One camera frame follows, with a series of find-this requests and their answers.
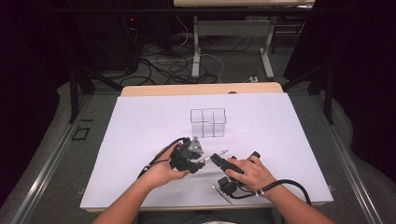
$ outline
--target white desk frame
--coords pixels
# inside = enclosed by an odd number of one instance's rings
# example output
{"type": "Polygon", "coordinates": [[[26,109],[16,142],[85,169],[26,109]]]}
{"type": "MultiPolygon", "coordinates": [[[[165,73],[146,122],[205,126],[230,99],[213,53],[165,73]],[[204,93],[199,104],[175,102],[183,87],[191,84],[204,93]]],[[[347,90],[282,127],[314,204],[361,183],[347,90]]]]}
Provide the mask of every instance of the white desk frame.
{"type": "MultiPolygon", "coordinates": [[[[176,7],[280,7],[280,6],[299,6],[312,5],[314,0],[175,0],[176,7]]],[[[201,61],[201,49],[199,47],[200,35],[256,35],[264,36],[264,48],[260,49],[262,64],[265,75],[269,79],[274,78],[274,72],[268,58],[271,47],[272,37],[276,27],[276,17],[271,17],[270,21],[198,21],[194,17],[194,57],[192,65],[192,76],[199,76],[199,66],[201,61]]]]}

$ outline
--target hand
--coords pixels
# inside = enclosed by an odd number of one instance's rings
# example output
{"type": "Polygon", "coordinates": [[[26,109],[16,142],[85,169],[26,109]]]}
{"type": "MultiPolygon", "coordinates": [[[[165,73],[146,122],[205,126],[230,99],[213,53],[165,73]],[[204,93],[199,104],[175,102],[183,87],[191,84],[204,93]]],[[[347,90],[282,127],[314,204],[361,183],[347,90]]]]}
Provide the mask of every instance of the hand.
{"type": "Polygon", "coordinates": [[[239,167],[244,174],[239,174],[234,170],[226,170],[226,174],[244,183],[248,190],[256,191],[276,181],[271,172],[255,156],[241,161],[229,158],[227,161],[239,167]]]}
{"type": "Polygon", "coordinates": [[[169,164],[169,158],[175,149],[175,147],[179,146],[180,142],[173,144],[168,150],[166,150],[157,161],[149,168],[139,179],[142,181],[146,181],[148,187],[152,189],[156,189],[162,185],[167,184],[171,180],[181,179],[190,171],[174,171],[172,170],[171,165],[169,164]]]}

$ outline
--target gray carpet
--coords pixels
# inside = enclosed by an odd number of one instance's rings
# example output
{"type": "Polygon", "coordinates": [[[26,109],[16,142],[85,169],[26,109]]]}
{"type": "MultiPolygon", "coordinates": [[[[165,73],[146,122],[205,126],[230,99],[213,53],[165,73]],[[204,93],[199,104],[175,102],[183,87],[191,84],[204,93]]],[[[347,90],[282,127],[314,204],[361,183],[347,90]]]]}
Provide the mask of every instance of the gray carpet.
{"type": "MultiPolygon", "coordinates": [[[[230,46],[235,46],[242,39],[244,37],[210,39],[209,49],[229,49],[230,46]]],[[[276,74],[275,81],[281,84],[286,81],[281,75],[292,53],[295,40],[294,35],[278,38],[276,53],[270,55],[273,70],[276,74]]],[[[259,81],[270,81],[265,78],[257,50],[260,44],[260,39],[254,38],[248,50],[233,52],[203,51],[203,54],[210,52],[217,59],[207,56],[203,58],[202,63],[205,64],[210,74],[218,75],[222,71],[220,80],[224,83],[243,82],[250,76],[257,76],[259,81]]],[[[244,42],[240,49],[247,45],[248,42],[244,42]]],[[[158,60],[156,56],[148,58],[152,61],[158,60]]],[[[173,57],[161,56],[161,59],[171,58],[173,57]]],[[[147,76],[148,72],[149,69],[145,65],[139,64],[139,70],[134,76],[147,76]]],[[[155,73],[153,79],[157,84],[163,84],[166,81],[165,77],[155,73]]],[[[141,79],[128,79],[124,84],[134,85],[140,81],[141,79]]],[[[33,213],[30,214],[30,218],[27,218],[28,223],[90,223],[97,216],[97,214],[79,209],[82,198],[82,194],[79,192],[86,187],[90,178],[97,151],[105,134],[118,92],[114,92],[101,82],[95,81],[94,83],[98,91],[90,97],[89,105],[86,111],[83,111],[82,117],[79,118],[77,123],[80,129],[90,129],[87,138],[67,142],[60,163],[40,200],[35,205],[33,213]]],[[[354,189],[351,187],[335,153],[334,142],[323,124],[322,115],[316,109],[312,97],[306,95],[305,88],[306,83],[292,88],[290,99],[328,184],[335,188],[332,193],[334,202],[321,206],[319,210],[337,223],[367,223],[368,221],[361,210],[354,189]]],[[[55,119],[24,176],[2,206],[0,210],[1,223],[10,223],[14,218],[43,165],[64,137],[64,130],[66,130],[67,121],[70,118],[68,85],[61,87],[59,93],[61,94],[61,103],[55,119]]],[[[344,145],[348,147],[353,129],[337,103],[334,103],[333,118],[335,121],[334,127],[341,136],[344,145]]],[[[75,138],[79,137],[81,137],[81,133],[75,136],[75,138]]],[[[392,213],[396,209],[394,203],[394,199],[396,199],[395,185],[370,165],[354,157],[353,154],[351,156],[358,166],[361,179],[368,189],[368,193],[372,196],[375,208],[383,222],[393,223],[396,220],[396,216],[392,213]]]]}

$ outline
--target person's left hand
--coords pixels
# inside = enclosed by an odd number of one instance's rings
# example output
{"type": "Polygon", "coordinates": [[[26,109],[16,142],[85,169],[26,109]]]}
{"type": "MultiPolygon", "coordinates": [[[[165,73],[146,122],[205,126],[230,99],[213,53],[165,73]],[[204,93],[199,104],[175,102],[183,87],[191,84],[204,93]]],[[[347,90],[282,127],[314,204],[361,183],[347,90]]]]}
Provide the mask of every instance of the person's left hand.
{"type": "Polygon", "coordinates": [[[171,180],[181,179],[190,171],[174,171],[169,164],[169,158],[175,149],[175,147],[179,146],[180,142],[173,144],[168,150],[166,150],[157,161],[149,168],[140,178],[146,181],[148,186],[152,189],[156,189],[162,185],[167,184],[171,180]]]}

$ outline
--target gray floor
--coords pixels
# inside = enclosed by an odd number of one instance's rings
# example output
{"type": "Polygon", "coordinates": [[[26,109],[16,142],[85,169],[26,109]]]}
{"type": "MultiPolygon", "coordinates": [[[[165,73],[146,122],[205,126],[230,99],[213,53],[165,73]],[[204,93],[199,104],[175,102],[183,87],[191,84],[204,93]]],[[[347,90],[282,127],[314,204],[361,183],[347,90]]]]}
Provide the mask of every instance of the gray floor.
{"type": "MultiPolygon", "coordinates": [[[[236,46],[243,39],[243,36],[217,37],[209,38],[207,42],[203,42],[203,44],[208,44],[211,41],[210,49],[202,52],[202,54],[211,55],[202,59],[208,73],[220,75],[220,81],[223,83],[244,82],[252,76],[257,76],[259,81],[271,81],[265,78],[257,50],[258,46],[262,44],[260,39],[253,38],[251,47],[244,51],[215,52],[211,50],[229,49],[230,46],[236,46]]],[[[289,61],[295,41],[295,35],[279,36],[276,41],[276,52],[270,55],[276,74],[274,81],[281,84],[286,82],[282,74],[289,61]]],[[[239,47],[243,49],[247,45],[248,41],[239,47]]],[[[149,59],[151,61],[158,60],[156,57],[149,57],[149,59]]],[[[146,76],[148,71],[145,65],[139,64],[139,70],[134,76],[146,76]]],[[[154,79],[157,84],[163,84],[166,80],[158,75],[154,79]]],[[[127,80],[124,85],[134,85],[136,81],[139,80],[127,80]]],[[[82,198],[82,194],[79,192],[88,183],[97,150],[119,93],[100,82],[95,82],[95,86],[98,91],[94,96],[84,98],[81,95],[80,100],[82,105],[85,105],[85,110],[81,111],[81,117],[78,118],[78,122],[74,126],[69,126],[67,123],[70,118],[68,84],[59,89],[61,102],[55,118],[28,169],[1,208],[1,223],[11,223],[12,220],[15,221],[14,223],[19,223],[20,220],[24,220],[25,223],[90,223],[97,216],[97,214],[90,214],[78,208],[82,198]],[[71,133],[74,133],[78,127],[90,128],[85,141],[72,140],[71,133]],[[58,148],[62,149],[62,153],[58,155],[59,161],[49,163],[49,159],[53,158],[58,148]],[[50,182],[48,185],[43,185],[43,189],[32,188],[37,177],[42,176],[43,173],[40,172],[46,165],[56,168],[53,169],[53,173],[47,176],[50,182]],[[39,192],[34,203],[26,201],[29,191],[31,193],[39,192]],[[30,204],[28,208],[31,209],[21,209],[25,208],[26,204],[30,204]],[[16,214],[26,217],[17,219],[15,218],[16,214]]],[[[336,130],[336,136],[339,137],[346,152],[349,152],[348,146],[353,134],[353,128],[341,106],[334,102],[332,114],[335,124],[329,128],[319,109],[322,95],[308,96],[305,88],[306,83],[292,88],[289,92],[290,99],[328,184],[335,188],[332,193],[334,202],[321,206],[319,210],[338,223],[381,223],[381,220],[383,223],[393,223],[396,221],[396,216],[392,212],[396,210],[395,185],[376,169],[350,153],[347,155],[354,161],[352,168],[356,166],[359,174],[358,180],[363,186],[363,188],[359,185],[356,187],[356,178],[351,179],[348,167],[345,167],[342,158],[340,158],[340,153],[337,151],[339,146],[337,147],[334,139],[331,138],[332,129],[336,130]],[[379,214],[380,219],[370,217],[372,214],[379,214]]]]}

